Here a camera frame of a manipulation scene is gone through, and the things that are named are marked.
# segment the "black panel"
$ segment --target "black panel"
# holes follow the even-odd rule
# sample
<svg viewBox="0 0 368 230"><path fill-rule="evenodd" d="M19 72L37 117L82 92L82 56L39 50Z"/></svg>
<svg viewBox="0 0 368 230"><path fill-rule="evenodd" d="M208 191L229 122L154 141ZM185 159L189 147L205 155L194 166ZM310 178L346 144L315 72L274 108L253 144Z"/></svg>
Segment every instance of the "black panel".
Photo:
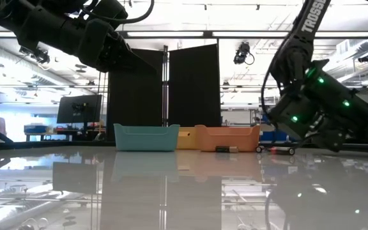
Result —
<svg viewBox="0 0 368 230"><path fill-rule="evenodd" d="M217 45L171 51L169 68L169 124L219 127Z"/></svg>
<svg viewBox="0 0 368 230"><path fill-rule="evenodd" d="M114 140L113 124L128 126L162 125L163 52L134 49L157 74L117 71L109 74L107 99L107 140Z"/></svg>

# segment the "blue bin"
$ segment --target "blue bin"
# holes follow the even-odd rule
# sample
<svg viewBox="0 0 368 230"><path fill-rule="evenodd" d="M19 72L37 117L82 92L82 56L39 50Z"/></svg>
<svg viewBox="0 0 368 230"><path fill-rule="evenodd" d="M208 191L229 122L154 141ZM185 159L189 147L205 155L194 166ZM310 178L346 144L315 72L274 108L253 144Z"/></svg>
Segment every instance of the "blue bin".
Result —
<svg viewBox="0 0 368 230"><path fill-rule="evenodd" d="M179 127L114 124L116 147L119 151L174 151L177 147Z"/></svg>

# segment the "desk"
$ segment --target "desk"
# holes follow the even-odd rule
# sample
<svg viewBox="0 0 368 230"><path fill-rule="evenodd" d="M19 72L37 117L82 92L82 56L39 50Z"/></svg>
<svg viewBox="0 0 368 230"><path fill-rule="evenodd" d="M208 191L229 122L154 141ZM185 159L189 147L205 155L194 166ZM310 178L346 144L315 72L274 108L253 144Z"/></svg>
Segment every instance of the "desk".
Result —
<svg viewBox="0 0 368 230"><path fill-rule="evenodd" d="M26 135L26 141L31 141L31 136L40 136L41 137L41 141L45 138L46 135L54 135L54 134L50 134L50 133L43 133L43 134L29 134L29 133L25 133Z"/></svg>
<svg viewBox="0 0 368 230"><path fill-rule="evenodd" d="M88 130L88 134L86 138L83 138L80 135L77 135L80 130L57 130L53 133L42 133L42 134L31 134L25 133L26 141L31 141L31 136L40 136L41 141L44 140L45 136L48 135L65 135L67 141L93 141L95 137L99 134L99 131L96 130Z"/></svg>

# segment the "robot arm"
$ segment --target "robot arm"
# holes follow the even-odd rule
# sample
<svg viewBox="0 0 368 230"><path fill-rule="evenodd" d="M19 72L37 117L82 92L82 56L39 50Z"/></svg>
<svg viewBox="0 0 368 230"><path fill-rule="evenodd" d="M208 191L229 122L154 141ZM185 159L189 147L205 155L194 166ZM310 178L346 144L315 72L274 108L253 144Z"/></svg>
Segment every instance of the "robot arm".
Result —
<svg viewBox="0 0 368 230"><path fill-rule="evenodd" d="M138 20L126 19L127 12L116 0L102 0L98 4L93 0L85 8L86 1L0 0L0 26L14 32L19 45L32 53L42 42L77 56L81 63L101 72L121 68L154 71L114 31L120 24ZM139 20L145 19L153 6L154 0ZM69 16L74 13L77 18Z"/></svg>
<svg viewBox="0 0 368 230"><path fill-rule="evenodd" d="M314 36L329 4L330 0L305 1L272 60L261 99L264 113L277 128L295 139L312 139L322 148L339 151L347 134L368 139L368 103L322 71L328 60L311 61ZM279 103L267 112L263 93L269 73L283 89Z"/></svg>

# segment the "plastic bin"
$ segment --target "plastic bin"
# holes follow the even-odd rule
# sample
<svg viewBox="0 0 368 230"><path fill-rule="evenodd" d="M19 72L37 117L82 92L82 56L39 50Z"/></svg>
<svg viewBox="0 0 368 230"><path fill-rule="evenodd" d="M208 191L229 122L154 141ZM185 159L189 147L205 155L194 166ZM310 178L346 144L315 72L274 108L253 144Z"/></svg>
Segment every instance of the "plastic bin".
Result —
<svg viewBox="0 0 368 230"><path fill-rule="evenodd" d="M179 128L179 125L155 127L114 124L116 147L120 151L174 151Z"/></svg>
<svg viewBox="0 0 368 230"><path fill-rule="evenodd" d="M180 127L178 132L178 150L198 150L195 127Z"/></svg>
<svg viewBox="0 0 368 230"><path fill-rule="evenodd" d="M259 126L252 128L196 125L197 145L201 151L215 151L217 146L236 146L238 151L253 152L259 145Z"/></svg>

